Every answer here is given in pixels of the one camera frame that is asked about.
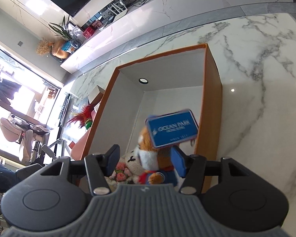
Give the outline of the red panda plush toy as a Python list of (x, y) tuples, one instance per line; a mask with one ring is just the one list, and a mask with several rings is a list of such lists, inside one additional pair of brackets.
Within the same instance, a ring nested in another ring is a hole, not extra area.
[(138, 182), (142, 185), (171, 183), (177, 186), (176, 173), (179, 170), (172, 162), (171, 148), (188, 141), (194, 144), (197, 135), (198, 125), (190, 109), (149, 116), (134, 150), (144, 170)]

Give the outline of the white wifi router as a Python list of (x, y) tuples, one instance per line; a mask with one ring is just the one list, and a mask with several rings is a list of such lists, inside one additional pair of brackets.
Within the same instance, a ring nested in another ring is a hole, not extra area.
[(112, 3), (109, 5), (108, 10), (114, 14), (113, 22), (116, 22), (120, 18), (124, 17), (128, 12), (128, 8), (121, 0), (119, 0), (117, 3)]

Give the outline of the copper round pot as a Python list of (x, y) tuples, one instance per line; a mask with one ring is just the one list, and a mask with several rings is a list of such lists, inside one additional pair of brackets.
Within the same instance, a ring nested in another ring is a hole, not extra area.
[(51, 49), (51, 54), (60, 59), (67, 59), (70, 56), (70, 53), (62, 50), (62, 47), (64, 46), (65, 43), (66, 42), (63, 39), (57, 40), (56, 42), (54, 42)]

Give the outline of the red feather toy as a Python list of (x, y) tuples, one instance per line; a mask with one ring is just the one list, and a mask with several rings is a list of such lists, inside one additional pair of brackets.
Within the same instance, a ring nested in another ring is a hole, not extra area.
[(73, 115), (73, 117), (67, 122), (71, 123), (79, 123), (79, 128), (85, 127), (88, 130), (92, 126), (92, 113), (94, 111), (94, 106), (89, 104), (82, 108), (82, 111)]

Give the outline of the white bear plush with flowers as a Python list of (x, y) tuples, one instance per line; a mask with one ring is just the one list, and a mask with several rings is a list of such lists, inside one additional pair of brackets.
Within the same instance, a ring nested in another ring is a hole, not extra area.
[(112, 175), (105, 179), (113, 192), (119, 184), (138, 184), (143, 172), (138, 156), (134, 151), (129, 151), (119, 159)]

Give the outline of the potted green plant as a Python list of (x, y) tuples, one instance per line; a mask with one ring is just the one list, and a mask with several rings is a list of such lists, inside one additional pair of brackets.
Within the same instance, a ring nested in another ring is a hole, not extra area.
[(70, 34), (69, 27), (68, 27), (68, 24), (70, 23), (69, 19), (70, 19), (70, 16), (68, 16), (67, 18), (64, 16), (62, 18), (62, 22), (60, 24), (57, 24), (57, 23), (49, 23), (48, 24), (49, 28), (52, 31), (54, 31), (56, 36), (60, 36), (66, 41), (70, 41), (73, 39), (73, 37)]

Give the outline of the red gift box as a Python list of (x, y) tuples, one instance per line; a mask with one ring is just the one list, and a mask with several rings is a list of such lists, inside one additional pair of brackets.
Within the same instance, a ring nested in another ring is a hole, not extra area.
[(86, 39), (89, 39), (90, 37), (93, 36), (93, 34), (95, 33), (95, 30), (89, 26), (87, 27), (84, 32), (83, 32), (83, 36), (86, 38)]

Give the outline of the orange cardboard box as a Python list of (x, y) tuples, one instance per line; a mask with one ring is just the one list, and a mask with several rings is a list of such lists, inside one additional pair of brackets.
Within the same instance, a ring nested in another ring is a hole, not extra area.
[(194, 141), (180, 144), (188, 155), (216, 159), (221, 127), (222, 84), (207, 44), (138, 59), (117, 67), (106, 87), (81, 157), (113, 144), (133, 151), (145, 120), (189, 109), (198, 125)]

